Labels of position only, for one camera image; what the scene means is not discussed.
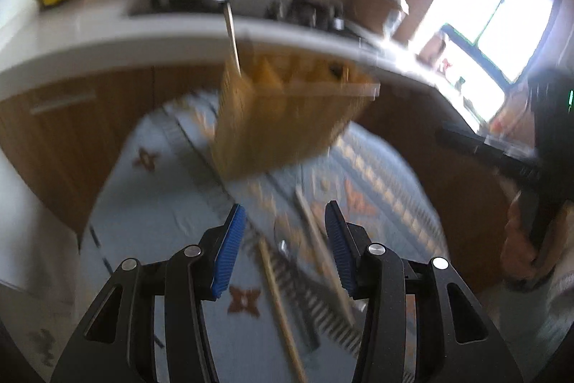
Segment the cabinet handle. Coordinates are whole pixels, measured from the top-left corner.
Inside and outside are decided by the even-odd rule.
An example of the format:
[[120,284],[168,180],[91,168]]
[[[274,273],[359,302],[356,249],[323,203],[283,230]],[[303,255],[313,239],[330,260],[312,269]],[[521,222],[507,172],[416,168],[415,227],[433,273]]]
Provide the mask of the cabinet handle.
[[43,103],[39,103],[36,106],[30,108],[30,114],[37,116],[39,114],[43,114],[44,112],[66,108],[68,106],[73,106],[74,104],[89,103],[90,101],[95,101],[96,99],[97,96],[95,90],[91,90],[85,93],[61,96],[53,100],[44,101]]

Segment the patterned tablecloth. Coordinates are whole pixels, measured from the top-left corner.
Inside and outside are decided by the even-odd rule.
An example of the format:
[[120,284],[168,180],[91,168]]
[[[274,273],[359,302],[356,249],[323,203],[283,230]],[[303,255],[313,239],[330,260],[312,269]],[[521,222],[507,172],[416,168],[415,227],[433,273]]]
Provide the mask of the patterned tablecloth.
[[[142,263],[168,259],[199,241],[205,229],[221,225],[234,202],[248,213],[248,229],[231,286],[204,313],[213,359],[222,382],[294,381],[274,319],[272,301],[254,242],[263,235],[275,247],[278,216],[293,227],[298,265],[311,297],[321,345],[309,351],[293,326],[297,347],[311,382],[352,379],[360,344],[357,327],[345,325],[331,290],[315,268],[305,221],[297,209],[300,184],[318,220],[325,203],[338,200],[343,215],[365,227],[372,240],[403,258],[428,262],[448,257],[437,214],[404,160],[386,142],[355,124],[324,156],[245,180],[222,183],[211,166],[210,140],[217,96],[187,96],[145,117],[99,195],[81,244],[78,314],[82,314],[111,271],[128,257]],[[273,250],[275,265],[280,254]],[[289,304],[290,277],[278,277]],[[414,304],[409,302],[405,379],[412,378]],[[163,303],[156,301],[156,359],[160,382],[168,380]]]

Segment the chopstick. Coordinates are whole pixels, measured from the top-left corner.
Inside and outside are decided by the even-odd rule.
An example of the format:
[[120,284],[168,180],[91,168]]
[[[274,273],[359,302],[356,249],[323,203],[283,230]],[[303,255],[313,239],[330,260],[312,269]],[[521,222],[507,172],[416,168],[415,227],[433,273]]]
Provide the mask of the chopstick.
[[235,41],[235,26],[233,24],[233,14],[231,13],[231,4],[227,2],[223,9],[223,16],[225,17],[225,25],[227,27],[227,36],[231,42],[231,54],[234,61],[234,66],[239,75],[241,75],[241,68],[239,67],[239,53],[237,52],[237,42]]
[[281,301],[281,293],[279,292],[279,286],[277,285],[277,280],[275,274],[273,273],[273,268],[271,266],[271,256],[269,255],[269,247],[267,241],[264,237],[260,237],[258,242],[259,253],[261,254],[261,259],[263,261],[263,270],[265,270],[265,276],[269,284],[269,291],[271,291],[271,296],[273,299],[273,305],[275,308],[277,320],[279,321],[279,327],[281,328],[281,334],[283,336],[283,341],[285,342],[285,347],[289,353],[289,358],[291,359],[291,364],[293,369],[297,374],[297,379],[299,383],[307,383],[307,375],[305,369],[303,368],[303,363],[299,357],[299,352],[295,345],[295,339],[293,338],[293,333],[291,333],[291,328],[289,328],[289,322],[287,320],[287,314],[285,312],[285,307]]
[[326,275],[327,280],[331,283],[331,286],[335,290],[337,297],[339,299],[339,304],[341,305],[341,310],[349,324],[355,324],[355,316],[351,309],[351,304],[349,302],[349,297],[346,291],[341,287],[341,280],[339,278],[339,273],[337,268],[332,261],[331,254],[327,248],[325,241],[323,241],[323,236],[317,221],[313,216],[309,202],[303,195],[303,190],[300,185],[295,187],[295,195],[299,202],[299,206],[305,215],[307,224],[309,225],[309,231],[311,231],[311,242],[313,244],[314,254],[317,256],[318,263],[321,265],[323,273]]

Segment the stovetop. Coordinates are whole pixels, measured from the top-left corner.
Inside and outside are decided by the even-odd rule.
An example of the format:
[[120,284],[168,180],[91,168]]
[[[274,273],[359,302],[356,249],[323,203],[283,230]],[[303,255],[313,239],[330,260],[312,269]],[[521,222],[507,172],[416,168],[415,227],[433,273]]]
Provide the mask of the stovetop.
[[[326,22],[317,22],[315,27],[306,24],[301,24],[299,18],[283,18],[271,19],[269,18],[269,8],[272,5],[281,3],[282,5],[290,5],[291,0],[229,0],[231,10],[235,17],[246,17],[252,19],[267,20],[269,22],[280,22],[285,24],[299,25],[305,28],[313,28],[318,31],[332,34],[335,37],[346,38],[356,41],[361,44],[361,47],[366,47],[370,50],[377,48],[368,45],[364,38],[359,36],[351,29],[344,27],[336,29],[334,26]],[[130,17],[137,17],[141,15],[154,15],[154,14],[222,14],[224,4],[205,4],[190,2],[185,0],[135,0],[128,9]]]

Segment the wooden cabinet door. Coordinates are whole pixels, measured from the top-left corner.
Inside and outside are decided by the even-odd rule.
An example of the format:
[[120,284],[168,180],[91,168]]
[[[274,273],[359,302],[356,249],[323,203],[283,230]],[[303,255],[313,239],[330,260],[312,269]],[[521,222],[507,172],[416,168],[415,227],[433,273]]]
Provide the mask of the wooden cabinet door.
[[123,141],[153,108],[153,72],[62,81],[0,103],[0,146],[39,199],[77,233]]
[[200,89],[219,89],[223,64],[154,67],[156,107]]

